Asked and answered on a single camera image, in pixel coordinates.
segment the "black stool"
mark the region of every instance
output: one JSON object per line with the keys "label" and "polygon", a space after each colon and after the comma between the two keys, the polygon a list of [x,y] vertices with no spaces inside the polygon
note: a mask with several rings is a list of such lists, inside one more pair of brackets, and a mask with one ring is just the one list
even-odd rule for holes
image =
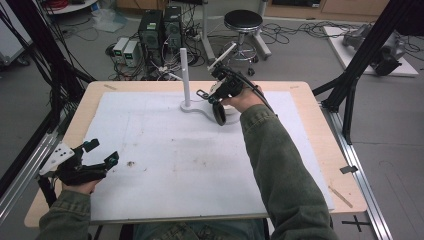
{"label": "black stool", "polygon": [[223,48],[223,52],[225,52],[233,43],[236,44],[232,55],[231,53],[229,55],[227,65],[233,59],[236,61],[249,61],[247,74],[253,76],[255,71],[252,68],[252,62],[258,62],[258,56],[256,55],[255,47],[244,42],[244,36],[248,33],[254,33],[262,26],[262,17],[249,10],[234,10],[225,15],[224,24],[228,29],[239,33],[237,42],[232,41]]}

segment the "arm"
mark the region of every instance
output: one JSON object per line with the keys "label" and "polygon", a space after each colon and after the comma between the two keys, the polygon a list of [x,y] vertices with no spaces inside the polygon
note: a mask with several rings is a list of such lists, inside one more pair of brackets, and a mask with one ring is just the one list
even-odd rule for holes
{"label": "arm", "polygon": [[90,223],[90,193],[98,182],[81,186],[63,185],[59,198],[40,219],[37,239],[86,240]]}
{"label": "arm", "polygon": [[242,115],[246,150],[262,200],[275,227],[273,239],[337,239],[324,197],[281,122],[250,89],[223,100]]}

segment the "gray floor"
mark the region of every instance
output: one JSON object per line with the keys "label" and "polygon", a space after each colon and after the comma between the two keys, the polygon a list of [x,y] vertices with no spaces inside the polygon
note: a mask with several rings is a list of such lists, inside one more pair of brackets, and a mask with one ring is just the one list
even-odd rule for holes
{"label": "gray floor", "polygon": [[[58,21],[73,24],[89,17],[88,12],[80,12],[64,15]],[[211,28],[220,21],[222,19],[211,20]],[[279,19],[265,21],[292,28],[302,23]],[[112,62],[105,55],[106,47],[116,42],[119,36],[133,35],[138,22],[128,21],[125,28],[116,33],[96,33],[91,26],[92,22],[78,26],[79,36],[71,36],[66,42],[91,75],[98,80],[107,80],[114,71]],[[267,61],[255,64],[256,74],[250,77],[251,80],[305,81],[313,89],[342,73],[343,68],[327,40],[312,38],[305,33],[287,37],[289,44],[269,45],[273,55]],[[215,53],[226,41],[211,39]],[[424,49],[422,40],[414,39],[414,43]],[[423,58],[424,54],[421,52],[417,56]],[[424,154],[424,105],[421,104],[424,79],[420,70],[424,68],[424,62],[410,56],[405,58],[420,73],[419,76],[361,77],[352,140],[393,239],[412,240],[424,239],[424,162],[421,157]],[[206,65],[191,67],[189,72],[191,80],[213,80]],[[3,157],[0,174],[5,172],[48,112],[48,94],[49,87],[34,64],[29,67],[14,64],[0,72],[0,153]],[[321,94],[317,100],[326,96],[327,93]],[[36,191],[34,181],[0,226],[1,239],[35,238],[37,229],[26,228],[23,220]],[[368,222],[366,214],[358,214],[357,218],[360,222]],[[356,225],[342,224],[342,221],[354,221],[352,215],[335,215],[333,220],[341,239],[375,239],[370,226],[362,225],[359,231]],[[119,227],[106,226],[100,239],[117,239]]]}

